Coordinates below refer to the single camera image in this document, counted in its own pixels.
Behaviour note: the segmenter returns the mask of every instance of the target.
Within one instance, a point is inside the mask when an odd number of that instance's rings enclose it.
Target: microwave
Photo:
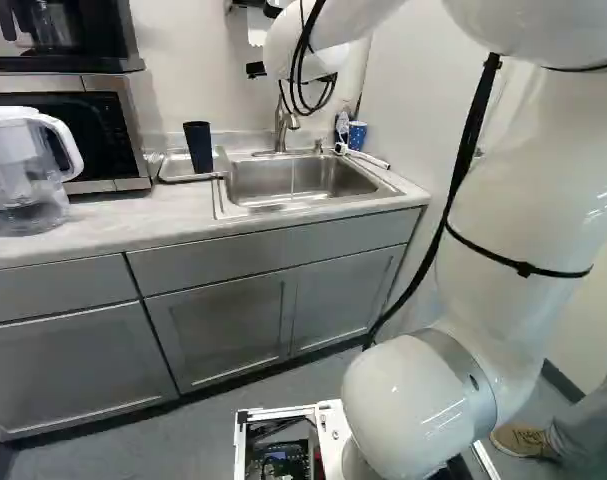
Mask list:
[[[64,184],[69,195],[149,190],[133,101],[135,84],[145,74],[0,73],[0,105],[34,107],[69,127],[85,163],[83,173]],[[59,167],[69,168],[56,135],[45,135]]]

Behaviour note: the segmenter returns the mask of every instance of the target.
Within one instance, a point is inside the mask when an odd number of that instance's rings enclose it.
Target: baseboard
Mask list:
[[[585,392],[547,359],[543,363],[541,376],[572,403],[580,402],[585,397]]]

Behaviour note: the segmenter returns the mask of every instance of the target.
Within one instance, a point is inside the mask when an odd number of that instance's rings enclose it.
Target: coffee maker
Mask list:
[[[3,37],[30,45],[1,56],[9,72],[127,73],[145,69],[128,0],[0,0]]]

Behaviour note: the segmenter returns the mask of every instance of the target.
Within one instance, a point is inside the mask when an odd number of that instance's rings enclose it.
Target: black cup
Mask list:
[[[214,171],[212,159],[212,134],[210,122],[186,122],[183,124],[187,147],[190,149],[195,173]]]

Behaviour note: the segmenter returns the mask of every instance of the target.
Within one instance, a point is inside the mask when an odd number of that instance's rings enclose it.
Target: blue cup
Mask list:
[[[367,123],[354,120],[350,122],[350,139],[347,146],[351,150],[363,150],[365,136],[367,135]]]

